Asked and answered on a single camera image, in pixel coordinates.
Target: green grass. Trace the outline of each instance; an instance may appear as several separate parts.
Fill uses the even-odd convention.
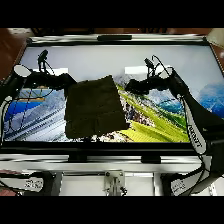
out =
[[[142,108],[132,97],[121,92],[119,94],[155,123],[155,127],[151,127],[132,121],[134,130],[123,130],[122,134],[137,142],[189,142],[183,116],[167,112],[162,108],[158,108],[159,113],[147,106]]]

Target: metal bracket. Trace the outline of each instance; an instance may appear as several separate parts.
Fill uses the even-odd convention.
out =
[[[122,170],[106,171],[104,184],[107,196],[123,196],[127,193],[125,189],[125,173]]]

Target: black border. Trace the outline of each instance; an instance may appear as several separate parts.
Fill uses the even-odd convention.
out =
[[[206,38],[202,41],[52,41],[33,42],[27,39],[27,47],[77,46],[77,45],[198,45],[210,46],[216,61],[217,57]],[[30,155],[156,155],[156,156],[196,156],[191,143],[76,143],[76,142],[17,142],[4,141],[1,153]]]

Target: logo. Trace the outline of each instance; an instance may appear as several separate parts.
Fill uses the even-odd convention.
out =
[[[197,147],[202,147],[202,144],[200,143],[192,125],[188,125],[188,130],[189,130],[189,133],[191,134],[193,140],[194,140],[194,143],[196,144]]]

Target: folded black fabric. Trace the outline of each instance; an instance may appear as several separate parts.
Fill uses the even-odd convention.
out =
[[[127,129],[112,76],[70,86],[65,120],[65,134],[70,139]]]

